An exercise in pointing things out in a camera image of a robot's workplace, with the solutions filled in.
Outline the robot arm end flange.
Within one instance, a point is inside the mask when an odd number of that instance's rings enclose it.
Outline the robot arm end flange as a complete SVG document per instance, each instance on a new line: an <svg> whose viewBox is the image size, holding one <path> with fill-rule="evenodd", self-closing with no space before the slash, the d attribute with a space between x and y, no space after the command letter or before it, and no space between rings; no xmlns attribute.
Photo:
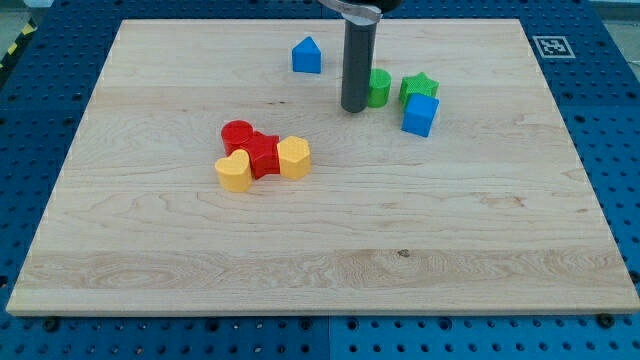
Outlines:
<svg viewBox="0 0 640 360"><path fill-rule="evenodd" d="M378 23L385 13L398 8L402 2L403 0L319 0L321 5L359 25Z"/></svg>

